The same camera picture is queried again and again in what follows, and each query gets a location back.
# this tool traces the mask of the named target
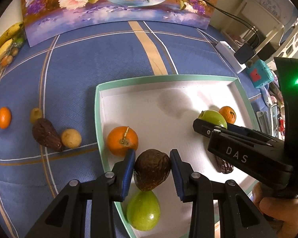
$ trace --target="floral painting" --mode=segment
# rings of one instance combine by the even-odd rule
[[[215,5],[217,0],[208,0]],[[30,46],[93,24],[153,20],[207,28],[214,8],[202,0],[22,0]]]

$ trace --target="white power strip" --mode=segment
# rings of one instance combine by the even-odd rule
[[[235,51],[225,41],[220,41],[216,46],[216,49],[224,56],[228,63],[233,67],[236,73],[240,73],[246,68],[245,64],[240,64],[234,57]]]

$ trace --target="red object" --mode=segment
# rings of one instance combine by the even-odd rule
[[[279,132],[283,132],[285,130],[285,121],[280,118],[279,119]]]
[[[250,78],[253,82],[259,81],[261,79],[261,76],[258,74],[257,69],[253,69],[250,73]]]

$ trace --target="yellow banana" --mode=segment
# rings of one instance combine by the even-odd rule
[[[19,22],[8,28],[0,37],[0,47],[2,47],[7,40],[11,39],[16,33],[18,33],[22,27],[23,22]]]
[[[0,59],[8,52],[12,43],[13,43],[13,39],[9,39],[0,47]]]

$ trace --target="human hand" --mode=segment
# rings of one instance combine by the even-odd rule
[[[277,232],[278,238],[294,238],[298,234],[298,198],[263,198],[259,182],[253,188],[253,196],[253,202],[261,213],[283,221]]]

